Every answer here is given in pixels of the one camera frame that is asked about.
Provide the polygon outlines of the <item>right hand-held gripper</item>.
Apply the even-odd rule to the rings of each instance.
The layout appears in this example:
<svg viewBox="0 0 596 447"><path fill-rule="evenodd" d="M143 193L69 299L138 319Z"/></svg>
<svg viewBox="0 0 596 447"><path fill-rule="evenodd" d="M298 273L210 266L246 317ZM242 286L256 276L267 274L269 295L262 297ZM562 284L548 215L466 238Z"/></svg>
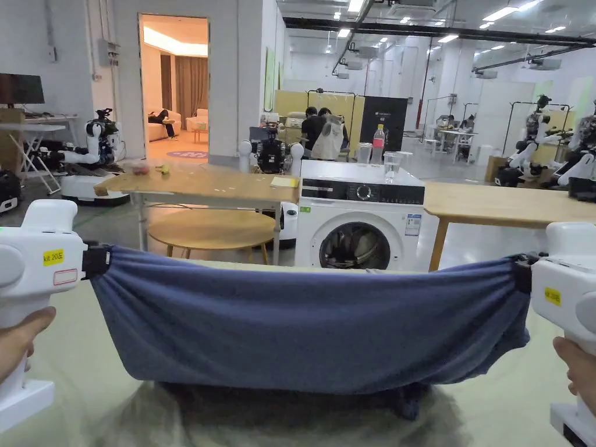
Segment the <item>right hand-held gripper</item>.
<svg viewBox="0 0 596 447"><path fill-rule="evenodd" d="M546 228L548 250L515 259L517 288L533 311L595 356L595 225L555 222Z"/></svg>

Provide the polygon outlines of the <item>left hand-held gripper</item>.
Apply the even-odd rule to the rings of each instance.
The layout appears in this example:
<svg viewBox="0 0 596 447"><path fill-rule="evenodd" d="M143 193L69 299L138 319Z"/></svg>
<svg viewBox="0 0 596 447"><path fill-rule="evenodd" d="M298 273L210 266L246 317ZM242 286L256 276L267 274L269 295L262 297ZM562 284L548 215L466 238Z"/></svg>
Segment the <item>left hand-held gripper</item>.
<svg viewBox="0 0 596 447"><path fill-rule="evenodd" d="M77 205L33 201L19 227L1 228L1 328L46 307L57 293L109 269L110 249L73 230Z"/></svg>

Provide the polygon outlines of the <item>person's left hand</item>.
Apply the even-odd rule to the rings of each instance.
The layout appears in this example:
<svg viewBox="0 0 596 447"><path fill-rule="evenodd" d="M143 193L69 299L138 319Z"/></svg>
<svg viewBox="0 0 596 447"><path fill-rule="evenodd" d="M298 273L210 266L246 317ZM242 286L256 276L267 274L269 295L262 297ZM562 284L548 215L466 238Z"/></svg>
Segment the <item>person's left hand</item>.
<svg viewBox="0 0 596 447"><path fill-rule="evenodd" d="M1 329L1 383L33 354L36 336L49 327L55 316L55 307L49 306L33 312L15 326Z"/></svg>

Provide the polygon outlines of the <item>person's right hand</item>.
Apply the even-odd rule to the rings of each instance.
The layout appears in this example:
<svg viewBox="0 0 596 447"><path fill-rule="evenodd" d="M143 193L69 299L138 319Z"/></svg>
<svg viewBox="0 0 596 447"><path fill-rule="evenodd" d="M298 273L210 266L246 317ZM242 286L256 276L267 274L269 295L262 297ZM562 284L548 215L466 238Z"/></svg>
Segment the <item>person's right hand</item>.
<svg viewBox="0 0 596 447"><path fill-rule="evenodd" d="M595 357L563 337L553 340L558 357L567 365L569 390L586 403L595 401Z"/></svg>

